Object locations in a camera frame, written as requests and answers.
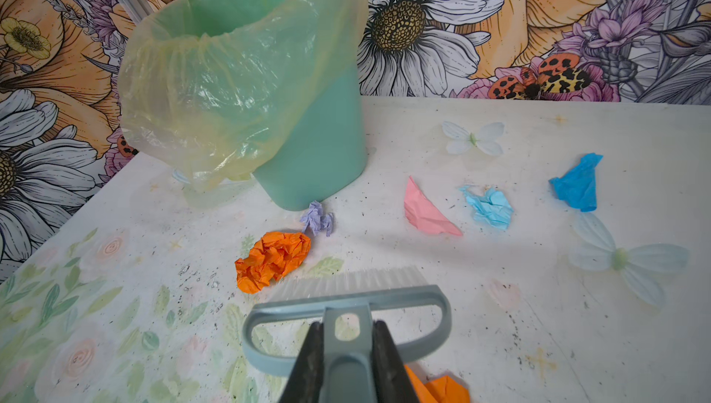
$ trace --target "orange crumpled paper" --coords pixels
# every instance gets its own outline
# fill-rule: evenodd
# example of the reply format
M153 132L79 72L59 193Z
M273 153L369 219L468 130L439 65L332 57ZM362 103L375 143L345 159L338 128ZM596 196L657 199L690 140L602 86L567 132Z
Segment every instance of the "orange crumpled paper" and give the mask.
M404 369L410 377L410 382L413 383L414 392L420 399L420 403L470 403L471 401L469 391L448 375L422 384L407 365Z
M268 232L254 244L250 256L235 261L237 287L256 293L295 270L311 250L311 239L303 233Z

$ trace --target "brush bristles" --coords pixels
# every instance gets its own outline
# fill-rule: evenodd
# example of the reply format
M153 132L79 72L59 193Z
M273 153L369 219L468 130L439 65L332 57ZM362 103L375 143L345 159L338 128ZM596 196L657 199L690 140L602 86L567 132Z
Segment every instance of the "brush bristles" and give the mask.
M321 296L347 295L403 287L426 286L417 267L363 270L324 278L285 279L272 288L269 301L287 301Z

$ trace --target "green trash bin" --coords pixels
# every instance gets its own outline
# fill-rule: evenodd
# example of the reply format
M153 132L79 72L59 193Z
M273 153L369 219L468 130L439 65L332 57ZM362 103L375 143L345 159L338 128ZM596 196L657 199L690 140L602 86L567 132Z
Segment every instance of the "green trash bin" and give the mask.
M366 163L355 62L367 10L367 0L173 1L128 43L125 137L196 191L253 173L287 210L327 198Z

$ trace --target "light blue crumpled paper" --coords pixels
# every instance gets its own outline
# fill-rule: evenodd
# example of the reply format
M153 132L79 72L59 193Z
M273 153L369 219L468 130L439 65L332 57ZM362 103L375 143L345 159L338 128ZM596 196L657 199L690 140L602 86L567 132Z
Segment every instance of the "light blue crumpled paper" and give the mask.
M597 209L595 192L595 166L602 160L601 155L588 153L580 159L580 164L573 167L562 178L549 180L558 199L568 203L581 212Z
M330 237L333 232L333 213L324 215L324 207L318 201L308 205L308 210L301 217L300 222L304 223L302 232L306 232L310 228L314 236L318 235L321 230L326 231L327 237Z
M487 222L498 229L508 229L508 225L511 224L513 208L511 208L511 204L508 203L503 192L490 188L484 196L477 196L469 192L468 188L469 186L467 185L459 190L464 192L467 203L474 208L472 218L475 221Z

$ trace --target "table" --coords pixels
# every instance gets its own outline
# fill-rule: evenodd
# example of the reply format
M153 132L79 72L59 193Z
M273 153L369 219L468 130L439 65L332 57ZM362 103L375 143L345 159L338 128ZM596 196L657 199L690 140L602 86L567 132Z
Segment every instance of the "table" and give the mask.
M392 97L363 105L368 166L324 202L335 231L314 239L294 276L421 267L448 296L454 325L413 370L423 380L450 374L480 403L707 401L711 110ZM474 132L504 122L505 153L447 154L443 120ZM683 272L660 280L662 309L618 272L568 261L581 243L577 211L547 180L592 151L604 155L594 213L618 247L690 251ZM408 223L410 175L463 237ZM515 209L508 231L473 221L462 185L504 192ZM237 289L233 262L265 232L300 230L299 217L256 184L222 207L190 208L171 169L139 154L0 289L0 401L275 401L284 381L241 355L238 330L261 298ZM503 307L487 292L492 280L507 286ZM429 309L390 312L396 341L437 324ZM295 354L305 328L256 335L271 353Z

